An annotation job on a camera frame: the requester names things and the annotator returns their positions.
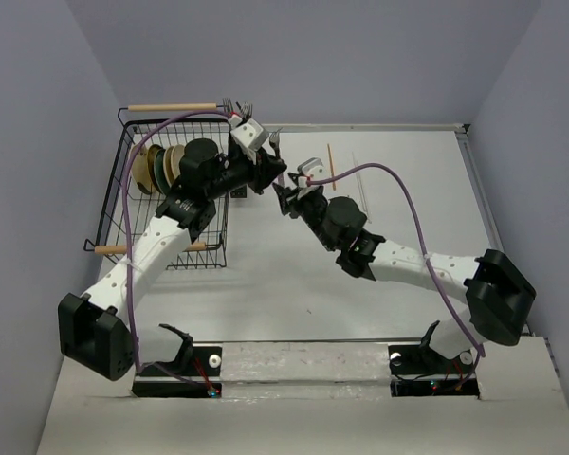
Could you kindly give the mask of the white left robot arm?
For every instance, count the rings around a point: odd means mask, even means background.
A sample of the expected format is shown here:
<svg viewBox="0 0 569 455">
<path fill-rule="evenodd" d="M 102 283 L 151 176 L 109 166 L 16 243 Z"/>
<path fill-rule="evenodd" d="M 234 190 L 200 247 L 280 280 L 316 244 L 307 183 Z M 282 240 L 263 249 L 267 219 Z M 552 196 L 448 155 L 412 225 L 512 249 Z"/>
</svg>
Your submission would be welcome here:
<svg viewBox="0 0 569 455">
<path fill-rule="evenodd" d="M 189 142 L 180 175 L 145 231 L 136 240 L 126 239 L 124 256 L 102 279 L 59 303 L 62 354 L 111 381 L 139 368 L 136 305 L 210 224 L 218 198 L 243 186 L 262 193 L 286 168 L 279 154 L 265 148 L 248 157 L 235 143 L 221 154 L 210 139 Z"/>
</svg>

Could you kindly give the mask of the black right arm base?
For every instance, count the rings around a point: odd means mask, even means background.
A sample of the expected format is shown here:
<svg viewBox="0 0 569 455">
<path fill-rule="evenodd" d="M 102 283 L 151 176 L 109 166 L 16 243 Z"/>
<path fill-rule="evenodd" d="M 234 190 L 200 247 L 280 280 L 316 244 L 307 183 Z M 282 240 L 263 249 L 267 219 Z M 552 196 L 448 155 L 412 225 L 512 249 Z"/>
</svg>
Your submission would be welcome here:
<svg viewBox="0 0 569 455">
<path fill-rule="evenodd" d="M 388 356 L 392 397 L 480 395 L 471 351 L 445 359 L 419 344 L 395 344 Z"/>
</svg>

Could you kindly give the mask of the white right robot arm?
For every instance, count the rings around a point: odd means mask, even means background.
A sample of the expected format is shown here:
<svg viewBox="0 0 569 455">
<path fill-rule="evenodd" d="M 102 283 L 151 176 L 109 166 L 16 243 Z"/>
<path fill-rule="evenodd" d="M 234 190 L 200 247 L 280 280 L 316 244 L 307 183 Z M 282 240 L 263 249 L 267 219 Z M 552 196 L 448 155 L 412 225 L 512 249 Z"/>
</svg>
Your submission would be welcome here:
<svg viewBox="0 0 569 455">
<path fill-rule="evenodd" d="M 501 251 L 479 257 L 450 256 L 403 246 L 369 232 L 366 215 L 347 197 L 327 199 L 321 188 L 291 189 L 275 185 L 283 215 L 300 218 L 348 275 L 373 282 L 399 282 L 441 295 L 464 310 L 436 321 L 417 349 L 419 364 L 438 372 L 452 359 L 489 342 L 519 343 L 536 298 L 536 290 Z"/>
</svg>

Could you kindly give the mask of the black perforated utensil caddy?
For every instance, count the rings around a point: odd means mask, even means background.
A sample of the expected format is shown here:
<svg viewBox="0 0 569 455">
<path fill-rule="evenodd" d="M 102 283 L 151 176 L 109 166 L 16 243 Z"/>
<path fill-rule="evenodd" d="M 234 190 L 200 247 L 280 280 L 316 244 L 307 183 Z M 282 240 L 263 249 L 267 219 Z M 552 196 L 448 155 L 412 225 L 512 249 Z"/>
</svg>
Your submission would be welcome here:
<svg viewBox="0 0 569 455">
<path fill-rule="evenodd" d="M 248 187 L 242 186 L 230 193 L 230 197 L 234 199 L 245 199 L 248 197 Z"/>
</svg>

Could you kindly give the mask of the teal green plate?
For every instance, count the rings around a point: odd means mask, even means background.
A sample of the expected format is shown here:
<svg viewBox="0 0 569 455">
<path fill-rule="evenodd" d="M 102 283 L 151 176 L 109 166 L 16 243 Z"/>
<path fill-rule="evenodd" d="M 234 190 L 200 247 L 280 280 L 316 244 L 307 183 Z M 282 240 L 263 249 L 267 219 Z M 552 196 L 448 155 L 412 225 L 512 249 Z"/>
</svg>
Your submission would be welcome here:
<svg viewBox="0 0 569 455">
<path fill-rule="evenodd" d="M 155 158 L 154 158 L 154 176 L 156 180 L 156 185 L 160 193 L 166 195 L 169 191 L 170 186 L 168 185 L 168 181 L 166 179 L 166 175 L 164 172 L 164 154 L 165 150 L 162 147 L 155 146 Z"/>
</svg>

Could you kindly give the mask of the yellow brown plate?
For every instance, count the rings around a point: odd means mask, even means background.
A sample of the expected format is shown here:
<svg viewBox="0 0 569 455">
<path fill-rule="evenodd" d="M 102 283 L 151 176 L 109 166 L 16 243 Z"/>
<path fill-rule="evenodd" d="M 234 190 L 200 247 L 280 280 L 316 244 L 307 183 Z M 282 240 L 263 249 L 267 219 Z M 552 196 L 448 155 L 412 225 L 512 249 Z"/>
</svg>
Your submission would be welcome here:
<svg viewBox="0 0 569 455">
<path fill-rule="evenodd" d="M 160 150 L 161 147 L 159 145 L 152 144 L 147 152 L 147 164 L 148 164 L 149 175 L 151 177 L 152 186 L 154 190 L 157 192 L 159 192 L 159 187 L 156 181 L 155 161 L 156 161 L 156 155 Z"/>
</svg>

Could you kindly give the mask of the all silver fork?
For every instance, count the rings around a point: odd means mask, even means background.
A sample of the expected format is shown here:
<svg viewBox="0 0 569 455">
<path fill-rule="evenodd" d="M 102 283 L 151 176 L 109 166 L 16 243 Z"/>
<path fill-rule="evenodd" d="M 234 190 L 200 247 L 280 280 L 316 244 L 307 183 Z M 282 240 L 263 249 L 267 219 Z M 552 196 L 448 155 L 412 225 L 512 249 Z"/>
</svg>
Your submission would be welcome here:
<svg viewBox="0 0 569 455">
<path fill-rule="evenodd" d="M 222 99 L 222 108 L 229 116 L 234 112 L 233 104 L 230 98 Z"/>
</svg>

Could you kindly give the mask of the plain cream plate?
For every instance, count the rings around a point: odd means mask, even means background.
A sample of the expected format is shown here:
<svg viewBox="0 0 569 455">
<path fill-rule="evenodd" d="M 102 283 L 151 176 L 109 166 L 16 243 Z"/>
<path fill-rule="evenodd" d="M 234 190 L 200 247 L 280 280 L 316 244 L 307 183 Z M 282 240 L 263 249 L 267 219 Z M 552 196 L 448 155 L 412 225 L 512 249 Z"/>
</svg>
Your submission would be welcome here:
<svg viewBox="0 0 569 455">
<path fill-rule="evenodd" d="M 167 180 L 167 184 L 171 187 L 175 181 L 174 172 L 172 168 L 172 157 L 174 152 L 174 146 L 170 146 L 166 149 L 163 158 L 163 172 Z"/>
</svg>

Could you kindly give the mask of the orange wooden chopstick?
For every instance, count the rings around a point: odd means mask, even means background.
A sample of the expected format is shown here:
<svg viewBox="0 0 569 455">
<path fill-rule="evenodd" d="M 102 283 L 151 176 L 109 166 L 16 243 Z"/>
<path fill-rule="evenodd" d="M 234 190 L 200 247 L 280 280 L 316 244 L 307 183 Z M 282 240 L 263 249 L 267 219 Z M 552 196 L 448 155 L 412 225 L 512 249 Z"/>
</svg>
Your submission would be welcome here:
<svg viewBox="0 0 569 455">
<path fill-rule="evenodd" d="M 331 144 L 327 143 L 326 147 L 327 147 L 329 169 L 330 169 L 331 177 L 334 178 L 336 176 L 336 169 L 335 169 L 335 159 L 333 156 Z M 337 182 L 335 180 L 331 182 L 331 187 L 332 187 L 333 191 L 337 190 Z"/>
</svg>

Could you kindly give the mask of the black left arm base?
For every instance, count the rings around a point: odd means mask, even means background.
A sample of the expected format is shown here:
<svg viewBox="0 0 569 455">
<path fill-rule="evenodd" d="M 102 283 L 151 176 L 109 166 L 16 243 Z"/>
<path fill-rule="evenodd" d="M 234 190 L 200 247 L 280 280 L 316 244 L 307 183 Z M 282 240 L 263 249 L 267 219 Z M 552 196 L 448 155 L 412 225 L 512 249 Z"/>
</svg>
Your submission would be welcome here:
<svg viewBox="0 0 569 455">
<path fill-rule="evenodd" d="M 131 393 L 138 398 L 219 399 L 222 362 L 222 345 L 195 344 L 185 367 L 168 367 L 184 381 L 151 366 L 134 377 Z"/>
</svg>

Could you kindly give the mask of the black fork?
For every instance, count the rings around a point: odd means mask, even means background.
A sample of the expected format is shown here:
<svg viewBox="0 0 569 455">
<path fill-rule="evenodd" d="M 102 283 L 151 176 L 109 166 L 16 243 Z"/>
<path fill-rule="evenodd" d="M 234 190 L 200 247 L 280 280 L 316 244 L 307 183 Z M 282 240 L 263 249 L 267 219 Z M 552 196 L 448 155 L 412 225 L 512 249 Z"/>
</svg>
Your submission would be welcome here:
<svg viewBox="0 0 569 455">
<path fill-rule="evenodd" d="M 251 118 L 253 115 L 253 104 L 245 102 L 241 107 L 241 114 L 243 118 Z"/>
</svg>

